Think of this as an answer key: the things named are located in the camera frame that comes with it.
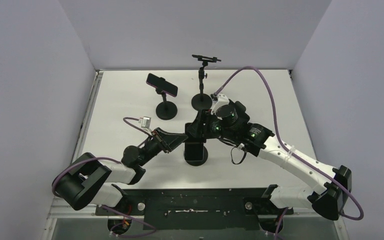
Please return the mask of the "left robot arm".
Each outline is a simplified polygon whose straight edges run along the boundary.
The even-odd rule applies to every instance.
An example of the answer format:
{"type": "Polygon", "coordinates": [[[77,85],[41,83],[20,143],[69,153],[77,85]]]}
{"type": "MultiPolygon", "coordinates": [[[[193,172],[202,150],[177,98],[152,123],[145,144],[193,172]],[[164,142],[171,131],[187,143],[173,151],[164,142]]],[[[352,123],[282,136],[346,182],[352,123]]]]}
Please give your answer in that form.
{"type": "Polygon", "coordinates": [[[166,132],[158,127],[143,146],[126,147],[121,161],[86,152],[54,179],[52,193],[76,211],[95,204],[106,205],[121,215],[127,211],[128,200],[114,184],[135,185],[145,175],[143,165],[161,152],[172,152],[187,139],[185,133],[166,132]]]}

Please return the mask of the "magenta edged phone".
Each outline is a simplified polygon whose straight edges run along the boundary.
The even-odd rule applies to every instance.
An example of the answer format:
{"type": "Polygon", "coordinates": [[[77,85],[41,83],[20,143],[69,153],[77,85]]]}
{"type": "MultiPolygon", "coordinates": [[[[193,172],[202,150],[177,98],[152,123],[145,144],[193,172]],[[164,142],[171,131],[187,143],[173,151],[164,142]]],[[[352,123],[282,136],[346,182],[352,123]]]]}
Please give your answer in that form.
{"type": "Polygon", "coordinates": [[[152,86],[155,89],[161,90],[162,92],[172,97],[177,97],[178,95],[178,87],[166,81],[163,77],[159,77],[152,73],[149,73],[146,78],[146,83],[149,86],[152,86]]]}

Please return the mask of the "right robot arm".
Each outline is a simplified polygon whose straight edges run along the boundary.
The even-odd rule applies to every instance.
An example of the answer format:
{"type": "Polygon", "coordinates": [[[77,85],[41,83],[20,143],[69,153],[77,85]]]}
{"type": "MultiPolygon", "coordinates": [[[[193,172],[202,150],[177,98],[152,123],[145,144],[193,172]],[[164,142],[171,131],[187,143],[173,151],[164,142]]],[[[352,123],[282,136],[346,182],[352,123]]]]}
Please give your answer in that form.
{"type": "Polygon", "coordinates": [[[352,171],[334,167],[303,154],[287,145],[278,134],[250,121],[242,106],[223,105],[217,109],[199,110],[185,132],[199,140],[218,139],[255,157],[267,160],[303,181],[301,188],[276,185],[261,199],[262,209],[269,214],[283,208],[313,209],[320,216],[336,221],[351,197],[352,171]]]}

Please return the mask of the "dark blue phone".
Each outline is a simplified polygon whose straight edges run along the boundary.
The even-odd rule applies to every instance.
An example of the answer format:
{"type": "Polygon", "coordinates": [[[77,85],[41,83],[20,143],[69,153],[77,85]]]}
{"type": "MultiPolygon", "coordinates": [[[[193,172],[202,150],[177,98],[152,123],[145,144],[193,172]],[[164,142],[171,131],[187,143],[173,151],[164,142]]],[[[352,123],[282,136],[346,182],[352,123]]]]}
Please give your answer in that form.
{"type": "Polygon", "coordinates": [[[231,101],[235,109],[236,122],[248,123],[250,121],[250,116],[246,113],[247,108],[240,101],[231,101]]]}

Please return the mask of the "tall empty phone stand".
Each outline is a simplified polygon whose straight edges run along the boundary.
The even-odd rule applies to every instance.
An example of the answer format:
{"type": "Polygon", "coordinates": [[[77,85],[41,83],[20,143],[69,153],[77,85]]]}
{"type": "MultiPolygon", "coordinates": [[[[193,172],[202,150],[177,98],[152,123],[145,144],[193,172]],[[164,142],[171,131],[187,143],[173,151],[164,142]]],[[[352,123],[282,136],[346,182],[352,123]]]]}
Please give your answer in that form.
{"type": "Polygon", "coordinates": [[[198,70],[198,80],[199,80],[199,93],[192,97],[191,106],[196,110],[209,109],[212,106],[212,98],[204,93],[204,79],[207,78],[207,74],[205,73],[205,67],[209,65],[209,63],[217,63],[222,60],[217,57],[208,57],[198,54],[192,54],[193,58],[197,59],[201,62],[201,67],[198,70]]]}

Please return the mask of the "silver black phone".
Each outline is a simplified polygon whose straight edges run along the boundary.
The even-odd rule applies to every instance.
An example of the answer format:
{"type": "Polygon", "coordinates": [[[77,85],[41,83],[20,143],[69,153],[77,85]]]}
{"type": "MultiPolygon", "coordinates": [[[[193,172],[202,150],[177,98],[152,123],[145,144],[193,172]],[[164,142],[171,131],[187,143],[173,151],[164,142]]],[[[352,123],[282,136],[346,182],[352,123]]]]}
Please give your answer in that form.
{"type": "Polygon", "coordinates": [[[186,142],[184,158],[187,162],[201,162],[204,159],[204,144],[202,142],[186,142]]]}

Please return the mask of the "black phone stand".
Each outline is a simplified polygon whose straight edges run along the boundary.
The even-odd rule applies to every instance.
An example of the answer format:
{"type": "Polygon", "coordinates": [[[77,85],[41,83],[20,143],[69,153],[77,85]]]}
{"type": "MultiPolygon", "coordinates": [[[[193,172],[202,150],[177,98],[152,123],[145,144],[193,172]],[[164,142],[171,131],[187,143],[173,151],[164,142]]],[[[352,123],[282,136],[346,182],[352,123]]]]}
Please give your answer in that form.
{"type": "Polygon", "coordinates": [[[173,119],[178,113],[177,106],[173,102],[167,101],[167,94],[161,89],[157,88],[155,91],[162,97],[162,102],[155,109],[156,116],[165,121],[173,119]]]}
{"type": "Polygon", "coordinates": [[[208,160],[208,150],[202,142],[184,144],[183,157],[187,164],[198,167],[208,160]]]}

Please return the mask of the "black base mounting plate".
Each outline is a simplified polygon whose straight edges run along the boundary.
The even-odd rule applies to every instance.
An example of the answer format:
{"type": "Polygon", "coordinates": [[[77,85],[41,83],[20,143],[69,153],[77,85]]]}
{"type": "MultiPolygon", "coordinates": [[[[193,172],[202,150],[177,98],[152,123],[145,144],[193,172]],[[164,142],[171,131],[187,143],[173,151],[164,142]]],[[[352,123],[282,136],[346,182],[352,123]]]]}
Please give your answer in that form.
{"type": "Polygon", "coordinates": [[[283,209],[269,200],[272,187],[126,189],[115,210],[143,217],[145,230],[274,231],[283,209]]]}

